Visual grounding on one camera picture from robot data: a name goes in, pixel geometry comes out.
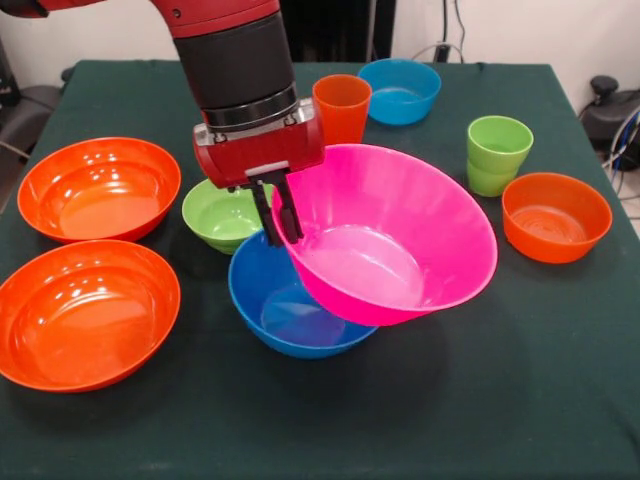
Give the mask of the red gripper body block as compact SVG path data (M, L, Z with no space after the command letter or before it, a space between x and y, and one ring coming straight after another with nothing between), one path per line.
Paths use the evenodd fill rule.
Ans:
M312 105L244 131L215 131L206 124L193 129L196 159L218 188L250 183L253 177L286 170L296 172L324 159L321 115Z

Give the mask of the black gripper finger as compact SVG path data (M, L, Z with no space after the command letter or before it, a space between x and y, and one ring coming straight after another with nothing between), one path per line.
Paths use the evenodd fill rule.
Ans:
M276 248L282 247L283 242L276 229L275 222L272 217L271 185L264 184L261 181L251 182L249 185L249 189L252 193L254 204L256 206L268 244Z
M278 218L284 236L291 244L296 244L303 238L302 227L297 215L293 195L291 193L286 171L274 173L274 185L280 196L280 208Z

